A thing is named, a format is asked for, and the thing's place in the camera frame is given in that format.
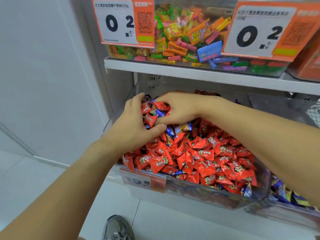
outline qr code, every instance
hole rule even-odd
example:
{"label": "qr code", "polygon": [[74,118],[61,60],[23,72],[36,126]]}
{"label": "qr code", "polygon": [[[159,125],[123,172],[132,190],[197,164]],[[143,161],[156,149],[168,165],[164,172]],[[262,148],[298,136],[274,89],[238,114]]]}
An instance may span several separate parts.
{"label": "qr code", "polygon": [[315,24],[316,23],[312,22],[294,22],[288,34],[284,38],[282,45],[299,46],[306,40],[306,38],[309,37],[308,34],[314,28]]}
{"label": "qr code", "polygon": [[151,34],[151,12],[138,12],[139,33]]}

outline gray sneaker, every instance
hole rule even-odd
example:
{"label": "gray sneaker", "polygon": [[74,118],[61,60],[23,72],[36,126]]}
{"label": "gray sneaker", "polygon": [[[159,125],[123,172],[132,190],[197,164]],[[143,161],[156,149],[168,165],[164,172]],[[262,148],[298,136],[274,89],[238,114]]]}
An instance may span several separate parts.
{"label": "gray sneaker", "polygon": [[106,222],[102,240],[134,240],[134,232],[122,216],[113,215]]}

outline white shelf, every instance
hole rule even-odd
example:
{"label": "white shelf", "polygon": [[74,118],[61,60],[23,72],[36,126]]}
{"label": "white shelf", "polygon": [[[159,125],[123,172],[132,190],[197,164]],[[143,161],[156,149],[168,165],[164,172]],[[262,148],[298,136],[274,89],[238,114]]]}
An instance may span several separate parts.
{"label": "white shelf", "polygon": [[122,71],[209,81],[222,84],[233,84],[247,87],[320,95],[320,83],[298,80],[286,73],[283,73],[280,78],[275,78],[226,73],[221,71],[210,71],[171,65],[140,63],[111,58],[106,58],[104,60],[104,64],[106,69],[116,69]]}

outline hand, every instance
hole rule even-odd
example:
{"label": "hand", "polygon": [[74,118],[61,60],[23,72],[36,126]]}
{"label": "hand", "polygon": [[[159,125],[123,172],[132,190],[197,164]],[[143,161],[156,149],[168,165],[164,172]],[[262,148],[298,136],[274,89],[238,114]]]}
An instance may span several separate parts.
{"label": "hand", "polygon": [[187,92],[168,92],[156,99],[171,106],[171,113],[166,117],[158,118],[158,124],[172,125],[184,124],[195,118],[204,117],[206,105],[210,103],[212,96],[199,95]]}
{"label": "hand", "polygon": [[167,129],[164,124],[158,124],[149,130],[145,128],[141,113],[143,96],[144,93],[140,93],[129,99],[121,116],[100,139],[105,147],[113,149],[118,156],[138,149]]}

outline orange price tag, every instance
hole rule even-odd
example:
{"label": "orange price tag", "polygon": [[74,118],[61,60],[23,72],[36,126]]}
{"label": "orange price tag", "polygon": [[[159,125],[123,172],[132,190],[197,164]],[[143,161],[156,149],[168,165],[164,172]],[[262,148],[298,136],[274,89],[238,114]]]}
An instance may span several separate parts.
{"label": "orange price tag", "polygon": [[222,55],[292,62],[320,27],[320,2],[237,3]]}
{"label": "orange price tag", "polygon": [[154,48],[154,0],[92,0],[103,44]]}
{"label": "orange price tag", "polygon": [[166,178],[124,168],[120,168],[120,175],[126,184],[160,193],[165,193],[166,191]]}

